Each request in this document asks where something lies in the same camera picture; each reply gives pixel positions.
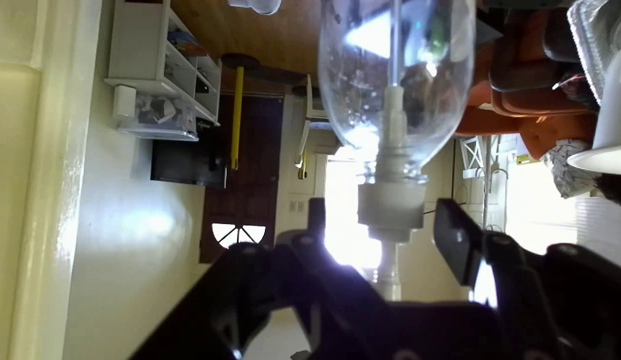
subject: white cabinet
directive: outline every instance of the white cabinet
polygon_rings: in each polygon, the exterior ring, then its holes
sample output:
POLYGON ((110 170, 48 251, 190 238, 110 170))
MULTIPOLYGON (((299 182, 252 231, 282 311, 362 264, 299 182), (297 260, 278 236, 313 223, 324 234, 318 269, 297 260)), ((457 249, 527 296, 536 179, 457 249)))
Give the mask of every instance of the white cabinet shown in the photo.
POLYGON ((221 62, 211 56, 186 56, 188 45, 201 48, 171 8, 171 0, 116 0, 106 82, 181 97, 192 105, 196 117, 219 123, 221 62))

